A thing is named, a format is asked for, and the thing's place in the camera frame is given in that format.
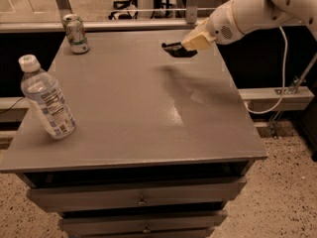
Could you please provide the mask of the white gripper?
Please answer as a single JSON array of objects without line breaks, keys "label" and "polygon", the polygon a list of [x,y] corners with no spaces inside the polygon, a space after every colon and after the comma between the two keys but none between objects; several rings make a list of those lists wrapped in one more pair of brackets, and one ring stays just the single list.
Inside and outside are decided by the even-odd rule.
[{"label": "white gripper", "polygon": [[234,0],[216,8],[208,18],[205,18],[181,41],[188,51],[207,50],[215,42],[219,45],[229,45],[240,40],[244,34],[239,30],[233,10]]}]

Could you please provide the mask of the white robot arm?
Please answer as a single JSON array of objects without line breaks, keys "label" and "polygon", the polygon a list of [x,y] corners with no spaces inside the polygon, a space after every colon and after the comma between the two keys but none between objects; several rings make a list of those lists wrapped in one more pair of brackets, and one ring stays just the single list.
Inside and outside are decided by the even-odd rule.
[{"label": "white robot arm", "polygon": [[229,0],[181,41],[188,51],[232,44],[261,29],[300,21],[317,40],[317,0]]}]

